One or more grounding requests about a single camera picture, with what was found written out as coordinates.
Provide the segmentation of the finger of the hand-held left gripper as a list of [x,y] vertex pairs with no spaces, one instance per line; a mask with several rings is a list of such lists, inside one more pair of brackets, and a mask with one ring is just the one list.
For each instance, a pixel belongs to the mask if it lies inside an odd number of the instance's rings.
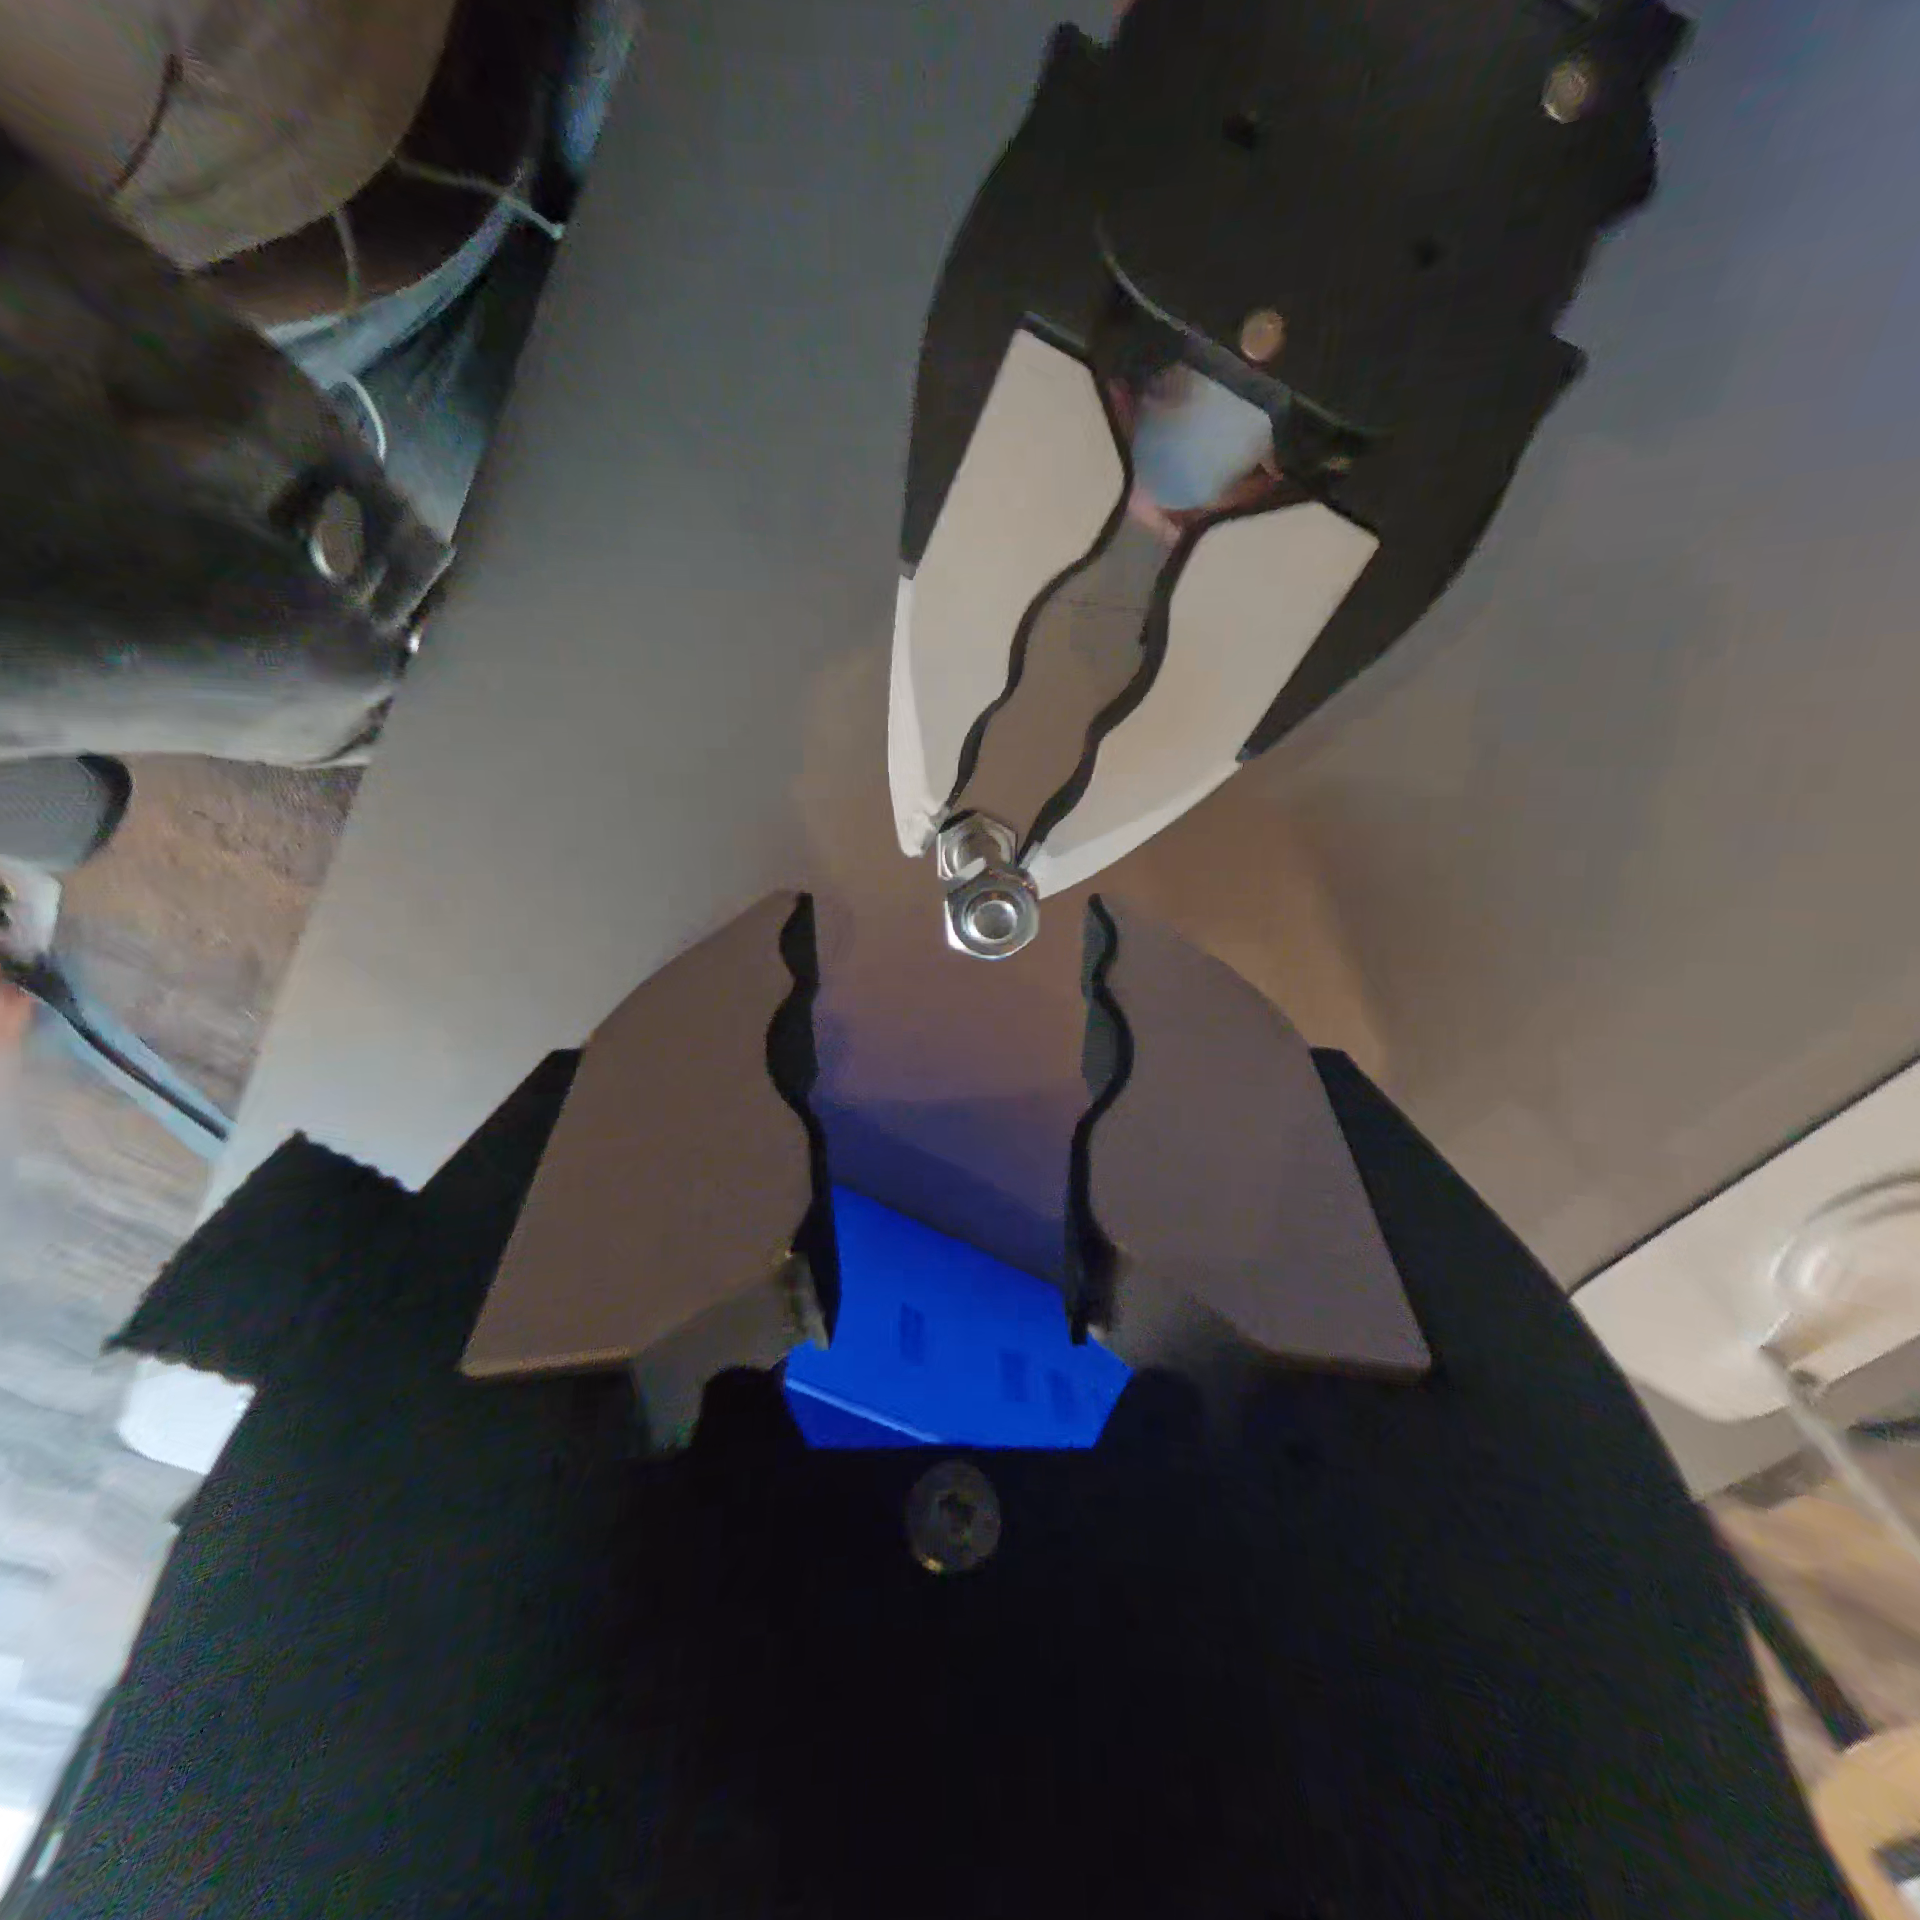
[[1041,897],[1092,881],[1235,775],[1377,549],[1359,520],[1305,500],[1213,520],[1169,560],[1136,677],[1095,714],[1033,828]]
[[886,779],[907,859],[931,849],[962,786],[962,750],[1013,677],[1022,619],[1092,558],[1121,500],[1125,457],[1095,376],[1013,332],[897,585]]

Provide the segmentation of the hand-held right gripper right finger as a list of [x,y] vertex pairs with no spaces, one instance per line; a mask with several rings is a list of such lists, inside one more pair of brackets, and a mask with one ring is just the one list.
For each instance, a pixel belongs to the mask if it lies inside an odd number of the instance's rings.
[[1084,907],[1082,1000],[1073,1337],[1199,1378],[1261,1361],[1428,1378],[1428,1337],[1296,1026],[1108,894]]

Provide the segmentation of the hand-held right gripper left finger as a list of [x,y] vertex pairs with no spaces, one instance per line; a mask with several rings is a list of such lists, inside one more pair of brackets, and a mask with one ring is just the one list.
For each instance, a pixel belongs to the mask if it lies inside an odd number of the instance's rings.
[[830,1346],[818,990],[812,894],[775,893],[597,1026],[468,1337],[468,1378],[619,1373],[649,1446],[676,1452],[713,1378]]

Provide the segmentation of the steel hex bolt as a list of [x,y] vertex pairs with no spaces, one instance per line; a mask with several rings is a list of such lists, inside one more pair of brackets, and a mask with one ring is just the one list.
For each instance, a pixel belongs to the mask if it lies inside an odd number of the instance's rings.
[[1020,861],[1022,836],[990,813],[955,813],[931,845],[942,894],[1012,890],[1033,893]]

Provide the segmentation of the blue plastic bin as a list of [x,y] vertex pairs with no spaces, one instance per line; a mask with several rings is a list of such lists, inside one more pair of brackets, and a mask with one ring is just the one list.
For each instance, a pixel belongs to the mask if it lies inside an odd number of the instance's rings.
[[850,1186],[830,1191],[837,1323],[798,1346],[784,1404],[815,1451],[1092,1446],[1131,1370],[1068,1332],[1063,1293]]

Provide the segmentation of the steel hex nut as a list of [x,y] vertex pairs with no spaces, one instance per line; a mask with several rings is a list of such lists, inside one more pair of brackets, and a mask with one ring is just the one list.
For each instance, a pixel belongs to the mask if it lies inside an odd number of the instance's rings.
[[942,920],[948,948],[996,963],[1040,934],[1041,907],[1020,870],[980,866],[946,887]]

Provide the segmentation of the blue jeans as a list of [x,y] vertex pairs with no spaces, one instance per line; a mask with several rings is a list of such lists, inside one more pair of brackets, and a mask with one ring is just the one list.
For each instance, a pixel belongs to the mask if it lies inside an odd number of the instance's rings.
[[643,3],[455,3],[391,165],[349,206],[352,314],[275,332],[445,539],[486,459],[544,281],[581,202]]

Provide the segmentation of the grey denim jacket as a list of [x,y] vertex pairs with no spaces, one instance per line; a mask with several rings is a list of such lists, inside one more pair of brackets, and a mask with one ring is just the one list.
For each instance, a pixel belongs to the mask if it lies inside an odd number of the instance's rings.
[[2,757],[369,757],[450,543],[287,353],[2,138]]

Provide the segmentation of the beige shirt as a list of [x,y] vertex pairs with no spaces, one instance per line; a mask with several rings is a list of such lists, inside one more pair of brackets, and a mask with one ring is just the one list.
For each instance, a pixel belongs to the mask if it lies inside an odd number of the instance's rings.
[[452,3],[6,3],[2,134],[172,267],[328,223],[425,104]]

